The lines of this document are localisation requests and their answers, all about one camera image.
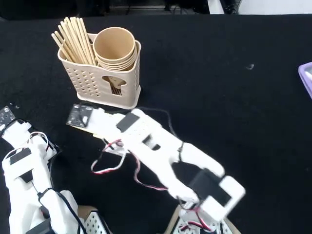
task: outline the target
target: electrical wire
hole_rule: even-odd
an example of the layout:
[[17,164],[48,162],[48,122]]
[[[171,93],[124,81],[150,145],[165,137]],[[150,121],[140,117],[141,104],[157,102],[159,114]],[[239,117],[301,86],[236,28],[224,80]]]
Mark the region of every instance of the electrical wire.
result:
[[43,132],[32,132],[30,135],[29,135],[29,138],[27,140],[27,144],[29,144],[30,140],[34,137],[34,136],[37,136],[39,135],[41,138],[45,139],[47,145],[45,147],[45,150],[48,151],[49,149],[49,139],[47,137],[47,135]]
[[169,114],[168,111],[164,110],[164,109],[160,109],[160,108],[150,108],[150,107],[138,107],[137,109],[140,109],[142,111],[158,111],[158,112],[163,112],[167,115],[168,117],[168,126],[169,126],[169,129],[170,129],[170,132],[176,137],[179,139],[179,137],[177,136],[173,126],[172,126],[172,120],[171,120],[171,116]]
[[53,188],[47,188],[46,190],[44,190],[42,193],[38,193],[38,202],[40,202],[41,198],[49,191],[49,190],[53,190],[66,204],[67,208],[69,209],[70,213],[72,213],[72,215],[74,216],[75,220],[78,222],[78,226],[81,227],[82,231],[84,234],[87,234],[87,231],[84,227],[84,225],[82,224],[81,220],[79,219],[78,215],[75,213],[75,211],[73,210],[73,208],[71,207],[71,205],[69,204],[68,200],[66,199],[66,197],[61,194],[60,192],[56,191]]
[[178,199],[178,201],[179,201],[179,205],[180,205],[181,209],[183,209],[183,210],[185,210],[185,211],[194,211],[195,214],[196,214],[196,216],[197,216],[197,218],[198,218],[198,220],[199,220],[199,222],[200,222],[200,225],[202,226],[202,228],[204,228],[204,229],[206,229],[206,230],[208,230],[208,231],[211,231],[211,229],[209,228],[209,226],[205,223],[205,221],[204,221],[204,220],[199,216],[199,214],[198,214],[198,211],[199,211],[199,208],[200,208],[200,204],[201,204],[201,203],[196,204],[196,207],[195,207],[195,208],[192,207],[192,208],[187,209],[187,208],[185,208],[184,205],[182,204],[181,198],[177,197],[177,199]]
[[102,150],[102,152],[101,152],[100,156],[98,157],[98,159],[95,160],[95,161],[92,163],[92,165],[91,165],[91,172],[92,172],[92,173],[97,174],[97,175],[109,173],[109,172],[111,172],[111,171],[118,170],[118,169],[123,165],[123,162],[124,162],[124,160],[125,160],[125,158],[126,158],[126,155],[122,156],[122,158],[121,158],[119,164],[118,164],[116,167],[113,167],[113,168],[106,168],[106,169],[100,170],[100,171],[94,171],[94,170],[93,170],[94,167],[95,167],[95,165],[97,164],[97,162],[102,158],[103,153],[106,152],[106,150],[107,150],[108,148],[110,148],[112,145],[118,144],[118,143],[120,143],[120,142],[121,142],[120,139],[114,140],[113,142],[107,144],[107,145],[104,147],[104,149]]
[[137,178],[137,174],[139,173],[140,169],[141,169],[141,163],[140,163],[140,160],[137,158],[137,156],[135,154],[133,154],[132,152],[130,152],[136,159],[136,170],[135,170],[135,173],[134,173],[134,180],[136,183],[144,186],[144,187],[147,187],[147,188],[150,188],[150,189],[155,189],[157,191],[167,191],[168,188],[165,188],[165,187],[157,187],[157,186],[153,186],[153,185],[148,185],[148,184],[144,184],[142,183],[141,181],[139,181],[139,179]]

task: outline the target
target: red and white wire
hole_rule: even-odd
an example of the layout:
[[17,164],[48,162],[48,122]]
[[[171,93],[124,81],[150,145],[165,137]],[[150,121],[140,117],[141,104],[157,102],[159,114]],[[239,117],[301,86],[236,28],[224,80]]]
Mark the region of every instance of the red and white wire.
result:
[[157,186],[153,186],[153,185],[148,185],[148,184],[144,184],[142,183],[141,181],[139,181],[139,179],[137,178],[137,174],[139,173],[139,171],[141,170],[141,163],[140,163],[140,160],[138,159],[138,157],[133,154],[131,151],[130,153],[135,157],[136,159],[136,170],[135,170],[135,173],[134,173],[134,180],[136,183],[140,184],[140,185],[143,185],[144,187],[147,187],[147,188],[150,188],[150,189],[155,189],[157,191],[167,191],[168,189],[165,188],[165,187],[157,187]]
[[[105,146],[105,148],[102,150],[102,152],[104,153],[109,147],[111,147],[112,145],[117,144],[117,143],[119,143],[119,142],[121,142],[120,139],[114,140],[113,142],[107,144],[107,145]],[[125,157],[126,157],[126,155],[124,155],[124,156],[121,158],[119,164],[118,164],[116,167],[106,168],[106,169],[100,170],[100,171],[94,171],[93,169],[94,169],[95,165],[97,164],[98,160],[101,158],[101,157],[99,157],[97,160],[95,160],[95,161],[92,163],[92,165],[91,165],[91,172],[94,173],[94,174],[97,174],[97,175],[101,175],[101,174],[109,173],[109,172],[111,172],[111,171],[118,170],[118,169],[123,165],[123,162],[124,162],[124,160],[125,160]]]
[[197,223],[197,222],[194,222],[194,221],[187,221],[186,225],[181,227],[181,231],[185,231],[187,228],[190,228],[189,227],[190,225],[193,225],[193,226],[196,226],[196,227],[199,227],[199,228],[202,228],[202,229],[205,229],[205,230],[211,232],[211,229],[205,223],[203,225],[203,223]]
[[29,144],[31,138],[33,138],[33,137],[36,136],[36,135],[39,135],[41,138],[44,138],[44,139],[45,139],[45,141],[46,141],[46,143],[47,143],[47,144],[46,144],[46,147],[45,147],[45,150],[47,151],[48,148],[49,148],[49,139],[48,139],[47,135],[46,135],[45,133],[43,133],[43,132],[32,132],[32,133],[29,135],[29,138],[28,138],[28,140],[27,140],[27,143]]

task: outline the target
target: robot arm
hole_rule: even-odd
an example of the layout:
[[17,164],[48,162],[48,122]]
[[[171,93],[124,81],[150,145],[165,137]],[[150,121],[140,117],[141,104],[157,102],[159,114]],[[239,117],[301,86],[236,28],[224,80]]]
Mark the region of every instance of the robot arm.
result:
[[[109,142],[120,139],[123,143],[123,154],[134,154],[157,175],[171,196],[192,203],[200,202],[200,211],[215,221],[222,220],[245,194],[244,188],[235,179],[224,176],[224,168],[217,161],[194,145],[183,143],[139,109],[133,109],[127,115],[112,115],[102,109],[74,105],[67,124]],[[197,181],[197,187],[194,187],[197,191],[194,192],[184,185],[177,179],[171,167],[173,162],[179,160],[209,172],[210,176],[200,183],[213,184],[214,187],[210,186],[206,191],[200,191],[201,186]],[[211,189],[222,194],[211,193]]]
[[[14,119],[13,116],[9,123],[3,124],[7,126],[5,129],[2,127],[2,138],[14,147],[2,161],[5,183],[10,194],[11,233],[35,234],[38,233],[36,227],[47,224],[44,228],[52,227],[56,234],[76,234],[78,222],[56,192],[48,190],[39,202],[38,193],[52,187],[47,164],[57,153],[54,144],[44,133],[32,132],[30,123],[20,123]],[[77,213],[78,206],[73,195],[69,191],[62,191],[61,194]],[[47,208],[50,219],[43,216],[40,211],[42,206]]]

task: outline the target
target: perforated plastic container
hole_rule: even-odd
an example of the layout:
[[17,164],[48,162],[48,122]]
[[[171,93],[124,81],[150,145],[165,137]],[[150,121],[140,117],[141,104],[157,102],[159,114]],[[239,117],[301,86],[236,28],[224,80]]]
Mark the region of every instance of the perforated plastic container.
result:
[[[96,34],[88,36],[93,41]],[[58,50],[58,58],[63,63],[79,99],[133,109],[141,92],[139,85],[141,44],[137,40],[136,48],[137,58],[133,68],[128,71],[113,72],[98,66],[69,62],[61,50]]]

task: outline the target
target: black cloth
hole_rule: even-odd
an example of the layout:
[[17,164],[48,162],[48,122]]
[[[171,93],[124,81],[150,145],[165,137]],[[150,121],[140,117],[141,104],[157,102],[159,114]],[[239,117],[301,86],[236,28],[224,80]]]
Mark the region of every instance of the black cloth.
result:
[[[229,215],[242,233],[308,233],[312,100],[297,69],[312,60],[311,21],[309,15],[127,16],[89,18],[86,28],[125,27],[142,43],[138,105],[168,110],[179,137],[246,188]],[[130,156],[117,172],[91,174],[102,142],[65,125],[79,100],[50,36],[59,22],[0,23],[0,107],[12,103],[17,117],[63,148],[53,168],[56,188],[96,206],[115,234],[163,232],[177,201],[136,184]],[[167,127],[162,113],[148,114]],[[0,141],[2,157],[8,150]],[[115,160],[106,156],[102,167]],[[197,171],[184,164],[175,170],[185,182]],[[146,167],[139,178],[159,185]],[[1,175],[5,231],[8,195]]]

